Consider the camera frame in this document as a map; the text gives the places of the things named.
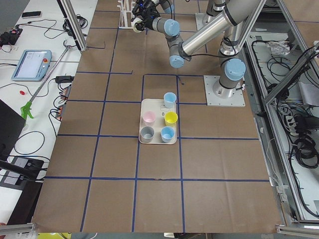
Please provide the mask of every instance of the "light blue cup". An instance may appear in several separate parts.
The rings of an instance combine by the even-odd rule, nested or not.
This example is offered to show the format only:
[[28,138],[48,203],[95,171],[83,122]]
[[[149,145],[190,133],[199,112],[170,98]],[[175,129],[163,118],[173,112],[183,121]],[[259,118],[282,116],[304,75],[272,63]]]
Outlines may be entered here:
[[167,92],[164,95],[164,105],[166,108],[173,108],[176,101],[176,95],[173,92]]
[[160,131],[161,139],[165,143],[169,143],[174,138],[175,131],[172,127],[166,126]]

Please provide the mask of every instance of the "white desk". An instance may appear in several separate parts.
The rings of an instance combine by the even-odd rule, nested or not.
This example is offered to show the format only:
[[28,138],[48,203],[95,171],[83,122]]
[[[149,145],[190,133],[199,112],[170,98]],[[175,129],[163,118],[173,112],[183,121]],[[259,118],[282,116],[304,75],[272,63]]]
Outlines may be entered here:
[[[74,11],[76,14],[81,14],[81,16],[85,17],[88,20],[88,26],[83,29],[83,33],[88,33],[88,29],[90,27],[93,13],[97,4],[97,0],[72,0]],[[20,18],[17,22],[24,23],[31,20],[42,20],[42,19],[54,19],[57,20],[57,24],[54,28],[62,29],[63,24],[63,15],[56,1],[42,1],[42,0],[30,0],[28,6],[25,11],[42,11],[41,18]],[[37,23],[40,26],[50,27],[52,22],[43,21]],[[52,51],[52,61],[56,61],[57,58],[62,54],[65,47],[63,46],[63,41],[67,40],[67,44],[74,45],[74,40],[72,37],[68,36],[66,33],[57,37],[54,40],[50,40],[44,37],[43,33],[46,29],[32,27],[32,26],[21,26],[23,28],[23,32],[21,37],[18,39],[15,46],[10,53],[5,53],[0,51],[0,63],[12,63],[17,64],[20,59],[22,53],[26,49],[48,49]],[[49,31],[47,33],[48,36],[55,36],[59,34],[59,31]],[[76,73],[76,69],[78,66],[78,62],[80,60],[81,53],[77,50],[76,47],[70,49],[68,53],[63,57],[62,62],[57,66],[54,72],[51,75],[51,78],[60,75],[71,75],[74,76]],[[1,66],[0,67],[0,87],[15,83],[11,80],[11,76],[13,74],[15,67],[14,66]],[[16,82],[18,84],[26,85],[29,87],[32,93],[38,88],[41,82]],[[23,96],[19,93],[19,91],[24,91],[26,94]],[[43,87],[39,96],[44,95],[47,92],[47,85]],[[49,121],[48,114],[50,109],[53,108],[53,100],[58,96],[58,88],[55,81],[50,82],[49,84],[49,94],[43,98],[36,98],[32,103],[31,113],[34,116],[34,119],[30,119],[28,117],[26,126],[24,127],[21,135],[30,132],[30,131],[40,131],[45,135],[45,142],[43,147],[37,151],[34,155],[40,155],[50,158],[53,150],[53,146],[55,143],[55,135],[52,128],[52,125]],[[9,105],[13,110],[15,110],[18,114],[20,114],[20,107],[24,106],[26,102],[31,98],[31,95],[27,92],[27,89],[22,86],[10,85],[5,88],[0,89],[0,99],[3,100],[7,105]],[[60,126],[60,123],[52,119],[54,127],[56,131]],[[26,137],[19,140],[16,144],[17,149],[21,153],[29,153],[39,148],[42,144],[43,138],[38,133],[32,133],[27,135]],[[45,161],[43,166],[47,167],[48,163]],[[44,176],[44,172],[40,172],[39,177]],[[21,195],[20,190],[8,189],[0,187],[0,222],[7,223],[14,207]]]
[[[72,63],[72,62],[67,62],[67,63],[65,62],[65,63],[59,64],[57,68],[55,69],[55,71],[53,72],[52,78],[59,75],[74,76],[77,69],[77,65],[78,63]],[[13,83],[13,81],[10,79],[14,69],[15,69],[14,66],[0,67],[0,73],[1,73],[0,87]],[[17,83],[22,85],[27,85],[32,93],[40,85],[40,82],[38,83],[17,82]],[[19,93],[19,91],[21,90],[26,92],[24,96]],[[47,92],[47,85],[43,87],[43,89],[39,93],[39,96],[46,94],[46,92]],[[45,156],[48,158],[51,157],[51,153],[55,143],[55,135],[54,135],[52,125],[48,118],[48,113],[50,109],[53,108],[53,100],[58,95],[59,93],[57,89],[57,84],[55,83],[55,81],[52,81],[49,84],[49,94],[43,98],[35,98],[35,100],[32,103],[31,113],[34,116],[34,119],[31,119],[28,117],[26,121],[26,126],[24,127],[21,135],[30,131],[38,130],[42,132],[45,136],[45,142],[43,147],[33,155]],[[18,114],[21,114],[20,107],[24,106],[26,102],[30,99],[30,97],[31,95],[27,92],[27,89],[22,86],[10,85],[0,89],[0,99],[4,101],[7,105],[9,105],[12,109],[14,109],[14,111],[16,111]],[[52,119],[52,122],[55,126],[55,130],[58,131],[60,126],[59,121]],[[40,134],[31,133],[27,135],[26,137],[23,137],[21,140],[19,140],[16,144],[16,147],[18,151],[22,153],[29,153],[29,152],[37,150],[42,144],[42,141],[43,141],[43,138]],[[13,150],[11,154],[18,155],[15,152],[15,150]],[[43,167],[47,167],[48,166],[47,160],[44,159],[44,161],[45,161],[45,164],[43,165]],[[0,171],[1,175],[3,175],[4,173],[5,173],[4,170]],[[40,172],[39,178],[41,178],[42,176],[44,176],[43,171]],[[20,190],[0,187],[0,195],[1,195],[0,222],[6,223],[9,220],[14,210],[14,207],[20,197],[20,194],[21,194]]]
[[[83,33],[87,34],[89,27],[92,22],[93,13],[97,4],[97,0],[72,0],[71,1],[76,14],[80,14],[88,20],[88,26],[82,29]],[[37,18],[26,18],[18,20],[19,23],[27,23],[29,21],[38,21],[43,19],[57,20],[57,24],[53,27],[56,29],[61,29],[64,23],[64,18],[62,12],[58,6],[57,1],[55,0],[30,0],[29,4],[25,8],[25,11],[42,11],[42,17]],[[41,21],[34,22],[32,25],[38,25],[43,27],[50,27],[53,24],[52,21]],[[12,46],[12,51],[10,53],[5,53],[0,51],[1,60],[19,60],[24,50],[41,50],[49,49],[52,51],[52,60],[56,61],[58,57],[64,51],[63,41],[67,40],[68,45],[74,45],[73,37],[68,36],[67,33],[63,33],[58,36],[56,39],[48,39],[43,33],[46,31],[45,28],[25,26],[21,25],[20,28],[23,28],[23,32],[19,37],[18,41],[14,46]],[[54,37],[60,34],[61,31],[50,30],[46,33],[49,37]],[[77,48],[72,49],[72,54],[67,54],[63,58],[64,62],[79,62],[81,53]]]

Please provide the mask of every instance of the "pink cup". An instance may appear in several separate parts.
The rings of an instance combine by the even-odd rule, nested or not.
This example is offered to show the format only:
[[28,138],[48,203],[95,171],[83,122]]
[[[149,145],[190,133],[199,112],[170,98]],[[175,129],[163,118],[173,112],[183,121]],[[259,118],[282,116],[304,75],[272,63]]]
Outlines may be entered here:
[[153,111],[146,111],[143,114],[143,122],[147,126],[152,126],[156,120],[156,115]]

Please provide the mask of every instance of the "power adapter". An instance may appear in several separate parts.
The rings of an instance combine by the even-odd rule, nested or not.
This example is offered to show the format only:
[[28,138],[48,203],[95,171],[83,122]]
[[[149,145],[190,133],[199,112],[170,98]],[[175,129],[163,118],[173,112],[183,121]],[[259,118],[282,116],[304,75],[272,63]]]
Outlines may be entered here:
[[55,82],[58,84],[72,83],[73,80],[74,80],[74,76],[57,76],[57,77],[55,77]]

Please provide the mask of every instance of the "white tray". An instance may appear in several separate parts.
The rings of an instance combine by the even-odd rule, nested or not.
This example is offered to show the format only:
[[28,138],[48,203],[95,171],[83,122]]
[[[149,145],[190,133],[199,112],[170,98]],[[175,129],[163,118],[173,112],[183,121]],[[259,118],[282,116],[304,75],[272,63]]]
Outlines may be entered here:
[[[155,123],[152,125],[154,129],[154,137],[151,142],[144,143],[141,141],[141,129],[147,125],[143,123],[143,114],[146,111],[153,111],[156,115]],[[167,112],[175,112],[176,113],[176,104],[174,107],[169,109],[164,106],[164,100],[160,99],[144,99],[141,105],[141,115],[140,115],[140,130],[139,130],[139,141],[144,144],[174,144],[177,141],[177,131],[176,124],[172,127],[175,131],[174,138],[169,143],[164,143],[161,139],[160,131],[163,127],[165,127],[165,119],[164,116]]]

